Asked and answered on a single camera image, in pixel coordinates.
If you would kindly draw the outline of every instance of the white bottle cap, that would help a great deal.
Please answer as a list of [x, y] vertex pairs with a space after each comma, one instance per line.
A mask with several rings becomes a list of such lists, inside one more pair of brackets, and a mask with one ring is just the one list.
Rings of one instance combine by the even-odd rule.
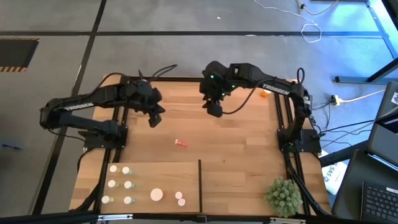
[[116, 186], [116, 181], [110, 180], [110, 181], [108, 182], [108, 187], [115, 187], [115, 186]]
[[126, 189], [134, 188], [135, 186], [136, 186], [136, 185], [133, 184], [133, 183], [131, 183], [131, 181], [126, 181], [126, 182], [124, 183], [124, 187], [125, 187]]
[[175, 198], [176, 199], [181, 199], [182, 198], [182, 193], [181, 192], [175, 193]]
[[102, 203], [110, 203], [110, 202], [113, 202], [113, 198], [105, 195], [102, 197], [101, 201], [102, 201]]
[[109, 171], [111, 172], [116, 172], [118, 170], [118, 167], [115, 165], [111, 165], [111, 167], [109, 168]]
[[162, 197], [163, 197], [163, 191], [160, 189], [154, 189], [150, 192], [150, 198], [155, 202], [160, 201]]
[[122, 172], [123, 174], [132, 174], [132, 170], [128, 167], [123, 167]]
[[181, 206], [181, 207], [184, 206], [185, 205], [185, 199], [184, 198], [179, 199], [178, 200], [178, 205]]
[[129, 196], [125, 197], [123, 201], [126, 205], [134, 203], [134, 199]]

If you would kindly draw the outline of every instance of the wooden table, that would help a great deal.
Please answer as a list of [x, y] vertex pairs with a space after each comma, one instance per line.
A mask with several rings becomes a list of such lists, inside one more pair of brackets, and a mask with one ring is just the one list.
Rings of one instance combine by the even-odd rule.
[[[104, 85], [118, 83], [115, 75]], [[120, 162], [195, 162], [201, 160], [203, 213], [207, 215], [275, 215], [264, 200], [274, 179], [286, 178], [279, 152], [275, 99], [252, 95], [236, 114], [215, 118], [206, 113], [195, 82], [154, 82], [166, 109], [162, 122], [150, 128], [148, 116], [129, 110], [127, 144]], [[235, 110], [250, 90], [235, 90], [223, 102], [224, 111]], [[111, 119], [113, 109], [96, 108], [93, 119]], [[188, 147], [176, 146], [184, 140]], [[79, 206], [98, 183], [104, 150], [95, 149], [81, 161], [70, 208]], [[301, 153], [305, 183], [315, 200], [330, 213], [320, 162]]]

